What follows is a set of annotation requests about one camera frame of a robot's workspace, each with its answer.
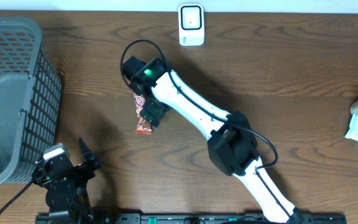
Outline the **white barcode scanner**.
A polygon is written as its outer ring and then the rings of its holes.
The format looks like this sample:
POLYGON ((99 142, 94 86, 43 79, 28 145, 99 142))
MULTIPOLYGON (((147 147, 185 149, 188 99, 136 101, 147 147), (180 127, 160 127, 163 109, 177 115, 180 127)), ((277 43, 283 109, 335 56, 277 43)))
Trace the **white barcode scanner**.
POLYGON ((182 4, 178 8, 179 43, 184 47, 204 44, 204 8, 200 4, 182 4))

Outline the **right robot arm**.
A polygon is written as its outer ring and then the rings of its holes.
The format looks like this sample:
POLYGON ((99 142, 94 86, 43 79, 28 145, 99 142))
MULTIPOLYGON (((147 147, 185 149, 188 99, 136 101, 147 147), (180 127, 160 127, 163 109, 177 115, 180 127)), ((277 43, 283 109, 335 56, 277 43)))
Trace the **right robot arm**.
POLYGON ((257 138, 272 143, 250 128, 244 114, 222 110, 192 90, 167 63, 153 58, 145 63, 135 56, 121 61, 124 81, 145 98, 139 114, 158 127, 170 109, 189 121, 206 139, 208 155, 224 174, 238 178, 274 223, 302 223, 301 212, 281 193, 257 152, 257 138))

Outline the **red Top chocolate bar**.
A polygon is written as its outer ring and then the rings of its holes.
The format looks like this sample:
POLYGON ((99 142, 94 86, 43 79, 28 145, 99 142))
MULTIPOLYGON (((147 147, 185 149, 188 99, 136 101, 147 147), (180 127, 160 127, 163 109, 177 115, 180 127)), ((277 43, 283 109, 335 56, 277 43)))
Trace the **red Top chocolate bar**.
POLYGON ((146 121, 140 115, 140 111, 143 108, 145 103, 145 98, 142 95, 138 95, 134 93, 134 100, 136 106, 136 113, 137 113, 137 126, 135 129, 136 134, 152 134, 152 127, 148 121, 146 121))

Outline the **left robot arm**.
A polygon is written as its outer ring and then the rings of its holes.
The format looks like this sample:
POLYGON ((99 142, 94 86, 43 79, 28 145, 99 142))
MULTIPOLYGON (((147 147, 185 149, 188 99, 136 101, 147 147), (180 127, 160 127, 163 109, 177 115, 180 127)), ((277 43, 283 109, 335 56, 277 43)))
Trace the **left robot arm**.
POLYGON ((47 149, 36 162, 32 182, 47 189, 49 213, 36 217, 36 223, 114 223, 107 210, 93 208, 86 189, 101 167, 99 159, 79 138, 84 161, 74 166, 63 144, 47 149))

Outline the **grey plastic mesh basket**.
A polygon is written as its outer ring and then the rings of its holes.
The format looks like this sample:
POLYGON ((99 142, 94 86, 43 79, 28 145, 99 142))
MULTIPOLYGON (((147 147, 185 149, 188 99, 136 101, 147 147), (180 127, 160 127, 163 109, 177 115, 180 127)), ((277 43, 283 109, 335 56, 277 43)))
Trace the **grey plastic mesh basket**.
POLYGON ((0 185, 28 182, 55 144, 62 81, 26 17, 0 17, 0 185))

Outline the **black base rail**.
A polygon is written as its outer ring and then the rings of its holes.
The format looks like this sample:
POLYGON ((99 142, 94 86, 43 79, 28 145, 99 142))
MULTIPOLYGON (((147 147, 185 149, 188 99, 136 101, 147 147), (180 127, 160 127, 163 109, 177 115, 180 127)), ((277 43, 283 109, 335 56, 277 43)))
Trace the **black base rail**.
MULTIPOLYGON (((96 218, 93 223, 113 224, 219 224, 219 223, 270 223, 261 213, 243 215, 140 215, 119 213, 106 218, 96 218)), ((347 224, 345 215, 303 214, 305 224, 347 224)))

